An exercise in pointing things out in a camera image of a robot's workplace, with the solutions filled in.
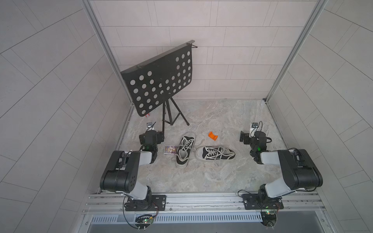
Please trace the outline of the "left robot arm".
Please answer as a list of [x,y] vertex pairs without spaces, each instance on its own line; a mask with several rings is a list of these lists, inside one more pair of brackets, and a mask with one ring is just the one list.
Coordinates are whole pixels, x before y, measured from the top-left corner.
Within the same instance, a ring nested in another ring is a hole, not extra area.
[[100,179],[100,189],[123,193],[134,201],[150,202],[151,188],[137,181],[138,171],[140,166],[154,163],[164,133],[150,130],[141,134],[139,139],[140,150],[112,152]]

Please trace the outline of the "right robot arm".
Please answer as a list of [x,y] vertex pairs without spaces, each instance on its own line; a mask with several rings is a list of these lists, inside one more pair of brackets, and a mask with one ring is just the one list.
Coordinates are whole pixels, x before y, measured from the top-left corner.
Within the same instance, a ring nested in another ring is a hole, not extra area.
[[250,145],[250,155],[259,165],[279,165],[282,175],[263,184],[258,191],[258,202],[275,200],[295,191],[312,192],[323,185],[323,178],[305,149],[267,150],[272,139],[262,131],[240,133],[240,142]]

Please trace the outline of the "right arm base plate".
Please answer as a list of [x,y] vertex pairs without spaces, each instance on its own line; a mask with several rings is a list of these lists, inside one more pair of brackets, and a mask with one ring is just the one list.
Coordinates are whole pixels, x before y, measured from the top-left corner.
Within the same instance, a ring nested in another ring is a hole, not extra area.
[[261,197],[259,194],[241,195],[246,210],[281,210],[284,209],[281,198]]

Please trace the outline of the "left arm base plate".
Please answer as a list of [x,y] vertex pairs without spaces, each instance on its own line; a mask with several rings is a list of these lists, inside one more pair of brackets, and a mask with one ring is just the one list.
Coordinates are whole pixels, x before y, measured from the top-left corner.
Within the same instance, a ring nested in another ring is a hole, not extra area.
[[164,211],[166,205],[166,195],[147,196],[145,200],[129,200],[124,204],[125,211]]

